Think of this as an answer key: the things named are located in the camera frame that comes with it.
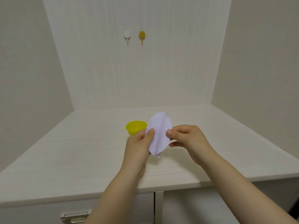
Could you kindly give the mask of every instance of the yellow bowl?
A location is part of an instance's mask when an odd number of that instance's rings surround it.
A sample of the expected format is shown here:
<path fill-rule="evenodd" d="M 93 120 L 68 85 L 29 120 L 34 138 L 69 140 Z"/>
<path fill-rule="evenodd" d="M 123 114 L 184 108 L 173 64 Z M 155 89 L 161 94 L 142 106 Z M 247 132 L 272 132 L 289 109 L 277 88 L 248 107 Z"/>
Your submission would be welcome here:
<path fill-rule="evenodd" d="M 138 131 L 143 130 L 147 127 L 147 123 L 143 121 L 132 121 L 126 125 L 126 130 L 129 135 L 136 134 Z"/>

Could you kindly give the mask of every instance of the folded paper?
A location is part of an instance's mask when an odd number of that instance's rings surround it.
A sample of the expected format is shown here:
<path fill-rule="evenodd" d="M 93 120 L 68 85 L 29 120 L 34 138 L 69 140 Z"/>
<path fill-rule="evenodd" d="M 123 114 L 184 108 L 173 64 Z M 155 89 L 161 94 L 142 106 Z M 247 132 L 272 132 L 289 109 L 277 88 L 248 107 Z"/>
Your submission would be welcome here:
<path fill-rule="evenodd" d="M 166 112 L 155 114 L 147 125 L 146 133 L 155 129 L 155 137 L 152 140 L 149 151 L 153 156 L 159 157 L 161 152 L 168 146 L 170 138 L 166 136 L 166 131 L 172 129 L 171 120 Z"/>

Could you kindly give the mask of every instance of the finger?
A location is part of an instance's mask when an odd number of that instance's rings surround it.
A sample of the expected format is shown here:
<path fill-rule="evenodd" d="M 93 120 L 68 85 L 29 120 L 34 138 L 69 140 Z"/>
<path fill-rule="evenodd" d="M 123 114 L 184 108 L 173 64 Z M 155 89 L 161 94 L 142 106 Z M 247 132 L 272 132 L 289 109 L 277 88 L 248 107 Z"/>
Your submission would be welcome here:
<path fill-rule="evenodd" d="M 182 143 L 186 143 L 187 141 L 187 134 L 180 133 L 171 129 L 166 131 L 166 136 Z"/>
<path fill-rule="evenodd" d="M 192 125 L 178 125 L 172 128 L 173 130 L 180 132 L 180 133 L 189 133 L 192 129 Z"/>
<path fill-rule="evenodd" d="M 142 139 L 143 143 L 145 143 L 149 147 L 150 143 L 154 139 L 154 136 L 155 136 L 155 130 L 152 128 L 147 132 L 145 137 Z"/>
<path fill-rule="evenodd" d="M 181 143 L 181 142 L 176 141 L 176 142 L 170 143 L 169 147 L 184 147 L 184 144 Z"/>
<path fill-rule="evenodd" d="M 143 139 L 145 136 L 145 131 L 146 129 L 140 130 L 136 134 L 132 135 L 132 137 L 137 141 L 141 141 L 141 139 Z"/>

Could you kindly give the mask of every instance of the metal handle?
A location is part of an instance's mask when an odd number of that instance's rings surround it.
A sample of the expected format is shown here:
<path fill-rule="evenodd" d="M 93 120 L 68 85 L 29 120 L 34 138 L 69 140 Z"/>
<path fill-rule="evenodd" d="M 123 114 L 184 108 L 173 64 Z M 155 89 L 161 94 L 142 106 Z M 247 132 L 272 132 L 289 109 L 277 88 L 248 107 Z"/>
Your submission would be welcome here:
<path fill-rule="evenodd" d="M 64 215 L 60 219 L 65 224 L 84 223 L 88 215 L 89 212 L 85 214 L 78 214 L 78 215 Z"/>

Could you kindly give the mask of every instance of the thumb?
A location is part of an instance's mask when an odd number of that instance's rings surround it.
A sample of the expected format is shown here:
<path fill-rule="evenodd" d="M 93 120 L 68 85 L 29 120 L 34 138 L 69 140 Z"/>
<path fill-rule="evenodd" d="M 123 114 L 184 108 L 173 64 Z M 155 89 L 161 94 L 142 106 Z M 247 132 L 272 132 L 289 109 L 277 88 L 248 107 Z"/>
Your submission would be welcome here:
<path fill-rule="evenodd" d="M 150 143 L 154 139 L 154 136 L 155 136 L 155 130 L 154 128 L 152 128 L 147 132 L 147 134 L 142 139 L 143 143 L 145 143 L 147 146 L 150 146 Z"/>
<path fill-rule="evenodd" d="M 180 133 L 175 130 L 169 129 L 169 130 L 167 130 L 166 135 L 173 140 L 177 140 L 178 142 L 181 142 L 184 144 L 187 142 L 187 135 L 184 133 Z"/>

